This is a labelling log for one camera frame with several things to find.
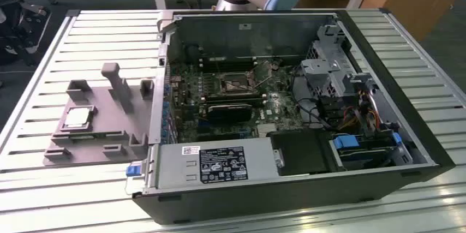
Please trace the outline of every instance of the power supply label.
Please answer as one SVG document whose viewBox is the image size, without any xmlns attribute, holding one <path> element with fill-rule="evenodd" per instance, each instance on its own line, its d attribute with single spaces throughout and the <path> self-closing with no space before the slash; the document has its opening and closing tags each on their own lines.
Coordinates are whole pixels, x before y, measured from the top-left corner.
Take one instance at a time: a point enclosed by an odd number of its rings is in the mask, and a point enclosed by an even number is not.
<svg viewBox="0 0 466 233">
<path fill-rule="evenodd" d="M 248 179 L 244 147 L 200 150 L 200 167 L 205 184 Z"/>
</svg>

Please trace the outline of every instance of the motherboard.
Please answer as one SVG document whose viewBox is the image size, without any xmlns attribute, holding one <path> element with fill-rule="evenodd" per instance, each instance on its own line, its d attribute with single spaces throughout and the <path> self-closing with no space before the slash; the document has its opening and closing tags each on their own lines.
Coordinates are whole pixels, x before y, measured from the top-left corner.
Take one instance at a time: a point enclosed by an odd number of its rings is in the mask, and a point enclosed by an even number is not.
<svg viewBox="0 0 466 233">
<path fill-rule="evenodd" d="M 178 142 L 261 138 L 304 128 L 290 91 L 300 61 L 213 57 L 200 64 L 172 64 Z"/>
</svg>

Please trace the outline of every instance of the gray floor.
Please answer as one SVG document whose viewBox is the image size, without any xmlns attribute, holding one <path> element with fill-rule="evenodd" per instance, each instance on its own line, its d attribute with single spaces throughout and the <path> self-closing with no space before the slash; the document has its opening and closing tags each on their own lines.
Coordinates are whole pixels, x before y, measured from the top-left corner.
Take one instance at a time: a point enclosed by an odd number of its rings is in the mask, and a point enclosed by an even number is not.
<svg viewBox="0 0 466 233">
<path fill-rule="evenodd" d="M 118 10 L 155 9 L 154 0 L 59 0 L 58 5 L 50 5 L 49 0 L 29 0 L 30 3 L 46 5 L 53 10 L 50 26 L 43 43 L 35 54 L 41 61 L 55 36 L 69 9 Z M 217 0 L 204 0 L 204 8 L 209 8 Z M 186 3 L 168 0 L 168 8 L 184 9 Z M 466 0 L 457 0 L 455 8 L 444 16 L 432 34 L 421 43 L 439 64 L 444 67 L 464 91 L 466 91 Z M 34 67 L 27 67 L 22 61 L 0 67 L 0 127 L 9 120 L 23 90 L 30 82 Z"/>
</svg>

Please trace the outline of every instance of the metal slotted surface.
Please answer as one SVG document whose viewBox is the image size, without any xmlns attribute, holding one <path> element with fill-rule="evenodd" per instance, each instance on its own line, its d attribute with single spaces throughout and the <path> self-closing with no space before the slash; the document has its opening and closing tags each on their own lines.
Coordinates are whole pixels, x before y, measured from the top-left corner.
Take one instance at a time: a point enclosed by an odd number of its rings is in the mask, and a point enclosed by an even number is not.
<svg viewBox="0 0 466 233">
<path fill-rule="evenodd" d="M 463 231 L 464 94 L 420 46 L 411 45 L 413 40 L 389 15 L 373 10 L 352 11 L 350 15 L 448 149 L 456 169 L 378 201 L 194 225 L 158 225 L 126 194 L 127 164 L 55 169 L 43 166 L 50 134 L 69 100 L 69 81 L 89 79 L 91 86 L 110 86 L 99 73 L 103 62 L 110 61 L 119 62 L 130 85 L 153 77 L 158 70 L 158 11 L 83 11 L 78 18 L 66 19 L 2 133 L 0 232 Z M 361 55 L 354 56 L 365 70 Z"/>
</svg>

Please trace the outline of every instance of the aluminum extrusion table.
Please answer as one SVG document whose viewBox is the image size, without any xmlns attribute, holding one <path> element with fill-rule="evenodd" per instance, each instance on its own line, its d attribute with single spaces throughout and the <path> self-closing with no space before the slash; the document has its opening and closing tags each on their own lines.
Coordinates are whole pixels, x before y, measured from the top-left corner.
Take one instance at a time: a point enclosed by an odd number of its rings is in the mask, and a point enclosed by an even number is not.
<svg viewBox="0 0 466 233">
<path fill-rule="evenodd" d="M 73 79 L 110 85 L 105 62 L 138 83 L 159 75 L 157 10 L 67 17 L 0 135 L 0 232 L 433 232 L 466 226 L 466 97 L 390 14 L 350 11 L 360 29 L 457 163 L 382 200 L 258 216 L 158 225 L 127 195 L 127 164 L 47 168 L 50 134 Z M 362 69 L 360 54 L 354 53 Z"/>
</svg>

